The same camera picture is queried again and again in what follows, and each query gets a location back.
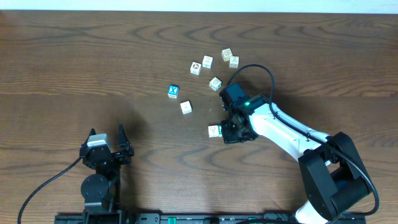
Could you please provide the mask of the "green E letter block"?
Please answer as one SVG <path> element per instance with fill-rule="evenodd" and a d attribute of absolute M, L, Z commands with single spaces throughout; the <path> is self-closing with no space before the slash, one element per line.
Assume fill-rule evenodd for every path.
<path fill-rule="evenodd" d="M 217 127 L 218 127 L 218 137 L 223 137 L 221 125 L 217 125 Z"/>

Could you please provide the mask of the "wooden block with brown drawing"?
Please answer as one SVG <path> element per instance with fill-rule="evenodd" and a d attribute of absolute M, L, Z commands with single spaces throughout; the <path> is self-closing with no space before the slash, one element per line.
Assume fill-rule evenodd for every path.
<path fill-rule="evenodd" d="M 220 130 L 218 125 L 208 126 L 208 135 L 210 138 L 218 138 Z"/>

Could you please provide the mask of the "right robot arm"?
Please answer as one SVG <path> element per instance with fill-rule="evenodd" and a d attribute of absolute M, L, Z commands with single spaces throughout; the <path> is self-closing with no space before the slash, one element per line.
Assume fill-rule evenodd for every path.
<path fill-rule="evenodd" d="M 330 136 L 307 127 L 281 111 L 271 98 L 245 93 L 222 93 L 229 119 L 210 129 L 226 144 L 271 140 L 299 164 L 308 200 L 294 213 L 298 223 L 354 222 L 364 212 L 349 212 L 369 194 L 374 184 L 352 139 L 345 133 Z"/>

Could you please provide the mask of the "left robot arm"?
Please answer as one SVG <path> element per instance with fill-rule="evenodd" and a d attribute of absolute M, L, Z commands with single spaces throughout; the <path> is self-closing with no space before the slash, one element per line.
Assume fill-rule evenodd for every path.
<path fill-rule="evenodd" d="M 106 134 L 97 134 L 92 129 L 86 141 L 81 145 L 80 158 L 83 164 L 93 169 L 81 184 L 81 194 L 85 199 L 82 213 L 83 223 L 127 224 L 131 223 L 128 211 L 121 208 L 122 165 L 130 164 L 134 150 L 129 142 L 123 125 L 119 125 L 118 152 L 111 152 Z"/>

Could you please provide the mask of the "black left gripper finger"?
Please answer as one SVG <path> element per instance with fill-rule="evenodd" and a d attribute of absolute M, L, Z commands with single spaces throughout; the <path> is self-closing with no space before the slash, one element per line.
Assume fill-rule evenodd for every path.
<path fill-rule="evenodd" d="M 87 139 L 86 139 L 86 144 L 88 144 L 88 141 L 89 141 L 90 136 L 93 136 L 93 135 L 95 135 L 95 134 L 96 134 L 95 129 L 94 129 L 94 128 L 91 128 L 91 130 L 90 130 L 90 132 L 89 132 L 89 135 L 88 135 L 88 137 L 87 137 Z"/>
<path fill-rule="evenodd" d="M 131 146 L 131 143 L 126 136 L 124 126 L 122 124 L 120 124 L 118 128 L 118 146 L 121 149 L 129 149 Z"/>

